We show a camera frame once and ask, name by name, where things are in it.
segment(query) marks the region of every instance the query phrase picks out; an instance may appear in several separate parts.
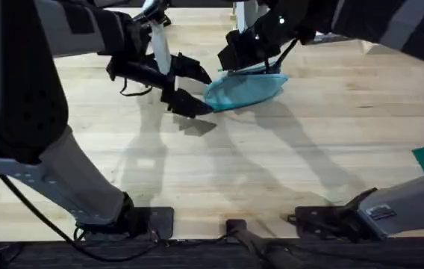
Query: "teal cloth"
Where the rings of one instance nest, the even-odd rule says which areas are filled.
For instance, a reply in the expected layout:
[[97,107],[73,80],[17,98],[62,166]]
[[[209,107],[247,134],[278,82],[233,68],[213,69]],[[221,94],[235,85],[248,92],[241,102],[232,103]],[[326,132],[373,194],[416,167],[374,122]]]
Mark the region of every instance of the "teal cloth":
[[288,80],[282,74],[244,75],[250,72],[245,69],[229,73],[212,82],[205,89],[204,102],[215,112],[242,108],[276,96]]

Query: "wooden tabletop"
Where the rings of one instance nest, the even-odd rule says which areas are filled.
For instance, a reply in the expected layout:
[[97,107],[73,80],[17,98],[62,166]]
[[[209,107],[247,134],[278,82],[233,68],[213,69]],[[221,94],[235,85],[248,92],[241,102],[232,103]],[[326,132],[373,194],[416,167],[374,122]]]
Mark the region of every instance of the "wooden tabletop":
[[[171,9],[171,50],[200,60],[218,78],[216,54],[231,30],[230,12]],[[423,174],[411,153],[424,146],[422,61],[363,55],[358,41],[297,46],[282,68],[290,80],[280,96],[187,120],[165,111],[159,90],[121,96],[122,80],[105,72],[108,60],[56,60],[69,124],[94,164],[137,206],[175,209],[175,238],[215,238],[229,218],[248,220],[259,235],[293,237],[282,216],[298,205],[344,204],[368,188]],[[186,82],[190,91],[203,90]],[[72,233],[67,212],[16,184]],[[0,241],[56,239],[0,182]]]

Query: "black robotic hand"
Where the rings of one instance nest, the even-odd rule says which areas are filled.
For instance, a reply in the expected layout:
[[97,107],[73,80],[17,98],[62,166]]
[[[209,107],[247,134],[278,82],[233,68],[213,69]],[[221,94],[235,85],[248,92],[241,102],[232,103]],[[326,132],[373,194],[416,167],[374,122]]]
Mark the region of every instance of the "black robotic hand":
[[238,70],[279,55],[280,47],[298,39],[311,41],[317,31],[329,32],[337,0],[260,0],[269,11],[240,33],[227,34],[228,45],[219,53],[224,70]]

